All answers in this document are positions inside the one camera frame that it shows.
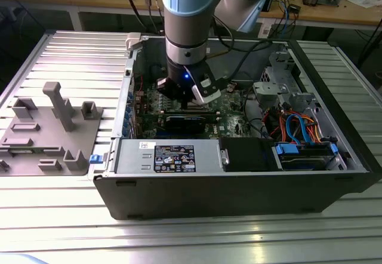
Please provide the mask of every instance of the robotic arm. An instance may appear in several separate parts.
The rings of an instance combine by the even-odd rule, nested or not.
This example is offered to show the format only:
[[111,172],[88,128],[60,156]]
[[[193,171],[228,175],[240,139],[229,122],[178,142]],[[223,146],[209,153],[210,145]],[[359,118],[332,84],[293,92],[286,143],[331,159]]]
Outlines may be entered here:
[[213,15],[233,30],[253,30],[266,0],[163,0],[168,76],[158,90],[182,107],[195,99],[209,103],[221,96],[226,80],[214,78],[206,63]]

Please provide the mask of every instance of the open computer chassis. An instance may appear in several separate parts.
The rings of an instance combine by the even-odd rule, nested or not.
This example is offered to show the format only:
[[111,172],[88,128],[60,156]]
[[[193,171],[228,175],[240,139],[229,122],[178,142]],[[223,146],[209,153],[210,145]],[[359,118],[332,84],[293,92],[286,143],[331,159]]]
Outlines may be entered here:
[[[298,42],[251,53],[220,100],[185,113],[152,85],[165,76],[163,38],[135,41],[105,171],[94,176],[115,219],[320,212],[382,177]],[[230,54],[211,59],[216,78],[242,56]]]

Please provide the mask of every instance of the warning label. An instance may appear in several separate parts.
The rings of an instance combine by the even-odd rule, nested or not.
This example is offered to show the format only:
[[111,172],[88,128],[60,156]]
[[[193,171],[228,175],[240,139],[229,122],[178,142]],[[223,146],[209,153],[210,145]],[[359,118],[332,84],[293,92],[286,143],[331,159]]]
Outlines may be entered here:
[[196,172],[193,146],[155,146],[155,172]]

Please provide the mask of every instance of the gray plastic stand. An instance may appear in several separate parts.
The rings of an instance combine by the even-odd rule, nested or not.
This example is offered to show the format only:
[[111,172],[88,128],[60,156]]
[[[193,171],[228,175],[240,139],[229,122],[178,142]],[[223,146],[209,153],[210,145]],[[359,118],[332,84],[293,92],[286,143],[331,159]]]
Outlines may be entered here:
[[47,82],[43,89],[54,110],[37,108],[28,98],[15,102],[16,116],[0,139],[0,176],[87,173],[103,109],[93,102],[72,108],[69,99],[61,98],[60,87]]

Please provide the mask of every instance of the motherboard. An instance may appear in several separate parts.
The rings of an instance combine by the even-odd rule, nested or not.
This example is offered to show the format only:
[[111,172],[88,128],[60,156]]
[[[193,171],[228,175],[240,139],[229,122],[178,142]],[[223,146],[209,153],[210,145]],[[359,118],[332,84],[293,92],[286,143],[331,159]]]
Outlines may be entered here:
[[243,91],[233,90],[206,105],[181,109],[150,85],[135,94],[137,137],[143,139],[217,139],[250,137],[243,113]]

